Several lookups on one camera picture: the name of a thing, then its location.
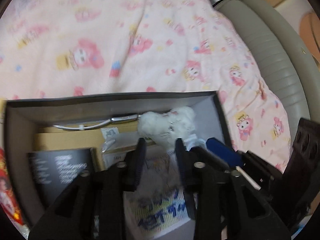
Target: cardboard box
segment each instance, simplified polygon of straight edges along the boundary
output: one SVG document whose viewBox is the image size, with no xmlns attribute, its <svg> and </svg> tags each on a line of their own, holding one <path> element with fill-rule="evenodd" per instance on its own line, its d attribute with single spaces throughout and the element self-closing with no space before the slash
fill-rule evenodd
<svg viewBox="0 0 320 240">
<path fill-rule="evenodd" d="M 27 224 L 34 225 L 44 213 L 28 165 L 29 152 L 95 147 L 100 169 L 103 169 L 100 146 L 104 138 L 100 128 L 63 131 L 52 125 L 99 123 L 116 115 L 143 114 L 147 111 L 165 113 L 181 106 L 190 106 L 195 111 L 196 134 L 199 138 L 207 140 L 215 137 L 231 146 L 227 124 L 214 91 L 8 101 L 2 127 L 3 145 L 13 192 Z M 118 124 L 117 127 L 120 133 L 132 132 L 137 130 L 137 122 Z"/>
</svg>

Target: open box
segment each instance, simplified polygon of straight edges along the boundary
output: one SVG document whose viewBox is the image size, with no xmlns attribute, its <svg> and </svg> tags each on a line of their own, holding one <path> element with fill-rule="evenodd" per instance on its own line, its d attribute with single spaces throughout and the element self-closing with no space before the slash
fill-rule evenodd
<svg viewBox="0 0 320 240">
<path fill-rule="evenodd" d="M 4 116 L 4 151 L 12 189 L 27 225 L 32 227 L 44 214 L 44 207 L 38 197 L 28 165 L 28 153 L 39 150 L 35 148 L 38 147 L 35 137 L 39 133 L 45 130 L 47 134 L 59 134 L 60 136 L 54 137 L 56 141 L 51 141 L 52 145 L 60 145 L 62 141 L 68 144 L 65 138 L 70 138 L 67 142 L 70 140 L 73 145 L 74 143 L 78 145 L 74 148 L 96 147 L 99 140 L 103 141 L 100 128 L 91 130 L 92 135 L 89 137 L 92 141 L 85 136 L 87 140 L 84 145 L 83 136 L 78 140 L 74 136 L 68 137 L 66 135 L 75 132 L 56 131 L 52 125 L 100 122 L 117 115 L 143 114 L 147 111 L 164 113 L 181 106 L 190 106 L 195 111 L 198 138 L 207 140 L 215 137 L 231 146 L 226 120 L 215 91 L 124 93 L 65 99 L 7 101 Z M 129 126 L 130 130 L 136 129 L 136 123 Z"/>
</svg>

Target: blanket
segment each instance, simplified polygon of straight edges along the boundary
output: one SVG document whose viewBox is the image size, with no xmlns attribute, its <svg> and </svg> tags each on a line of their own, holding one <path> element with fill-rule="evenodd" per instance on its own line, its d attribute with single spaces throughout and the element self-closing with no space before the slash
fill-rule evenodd
<svg viewBox="0 0 320 240">
<path fill-rule="evenodd" d="M 0 75 L 8 99 L 218 90 L 233 148 L 288 163 L 284 107 L 209 0 L 12 0 Z"/>
</svg>

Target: beige sofa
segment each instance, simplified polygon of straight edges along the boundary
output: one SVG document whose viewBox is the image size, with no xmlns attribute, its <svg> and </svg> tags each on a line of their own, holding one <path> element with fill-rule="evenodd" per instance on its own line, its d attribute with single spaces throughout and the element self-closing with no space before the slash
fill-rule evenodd
<svg viewBox="0 0 320 240">
<path fill-rule="evenodd" d="M 292 140 L 301 117 L 320 123 L 320 72 L 289 23 L 264 0 L 224 0 L 215 9 L 233 23 L 284 105 Z"/>
</svg>

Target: white fur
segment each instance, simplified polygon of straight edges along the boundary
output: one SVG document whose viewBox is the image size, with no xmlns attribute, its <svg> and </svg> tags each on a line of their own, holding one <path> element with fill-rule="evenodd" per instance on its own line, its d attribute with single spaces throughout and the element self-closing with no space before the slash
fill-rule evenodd
<svg viewBox="0 0 320 240">
<path fill-rule="evenodd" d="M 177 138 L 185 140 L 196 129 L 194 117 L 194 111 L 188 106 L 172 109 L 166 114 L 147 112 L 139 118 L 138 133 L 172 149 Z"/>
</svg>

